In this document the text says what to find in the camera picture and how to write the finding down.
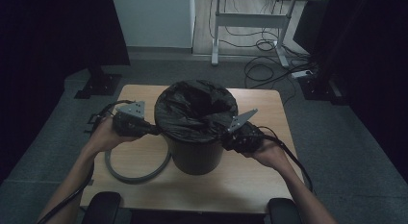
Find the person's left arm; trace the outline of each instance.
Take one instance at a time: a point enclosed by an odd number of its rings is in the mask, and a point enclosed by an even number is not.
[[[40,221],[55,206],[60,204],[63,199],[78,189],[78,187],[88,177],[90,169],[93,165],[93,160],[98,153],[111,150],[122,142],[132,140],[135,140],[135,138],[120,137],[117,135],[112,128],[111,117],[104,119],[101,124],[99,124],[96,131],[92,134],[88,143],[83,147],[77,161],[73,164],[64,181],[60,184],[45,208],[42,210],[38,221]],[[81,197],[82,192],[81,194],[78,194],[74,200],[63,207],[58,213],[56,213],[47,223],[64,224],[75,222]]]

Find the black curtain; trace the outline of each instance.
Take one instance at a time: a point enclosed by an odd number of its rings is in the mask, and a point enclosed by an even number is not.
[[[314,53],[316,89],[337,81],[350,107],[408,181],[408,0],[330,0]]]
[[[113,0],[0,0],[1,180],[89,66],[129,64]]]

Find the armrest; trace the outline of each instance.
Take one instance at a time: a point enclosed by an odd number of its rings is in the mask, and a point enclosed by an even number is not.
[[[96,194],[89,203],[82,224],[114,224],[120,200],[120,194],[116,192]]]
[[[268,202],[271,224],[302,224],[296,204],[287,198],[272,198]]]

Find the carpeted floor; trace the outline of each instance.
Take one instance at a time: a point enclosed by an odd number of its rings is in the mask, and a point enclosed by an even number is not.
[[[275,76],[284,73],[269,63]],[[204,79],[225,87],[244,88],[245,62],[132,60],[132,66],[105,67],[123,78],[113,96],[74,99],[89,75],[66,79],[65,92],[40,134],[0,187],[0,223],[33,223],[49,196],[89,138],[89,116],[117,99],[128,84],[163,85]],[[259,75],[270,72],[258,71]],[[408,186],[365,126],[348,106],[306,101],[295,80],[274,85],[285,104],[299,159],[314,182],[318,198],[340,223],[408,223]],[[129,223],[121,209],[116,223]]]

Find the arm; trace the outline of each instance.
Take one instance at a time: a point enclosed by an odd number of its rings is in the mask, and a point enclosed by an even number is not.
[[[304,223],[337,223],[326,207],[303,184],[294,172],[285,152],[276,143],[264,140],[264,145],[259,150],[253,154],[244,155],[275,169],[282,176]]]
[[[60,184],[45,208],[42,210],[38,221],[40,221],[49,211],[85,181],[92,167],[93,160],[99,152],[111,150],[122,142],[132,140],[135,140],[135,138],[119,137],[115,133],[112,129],[111,117],[104,119],[90,137],[88,143],[83,147],[77,161],[72,166],[64,181]],[[47,223],[74,223],[81,202],[81,197],[82,193],[62,208]]]

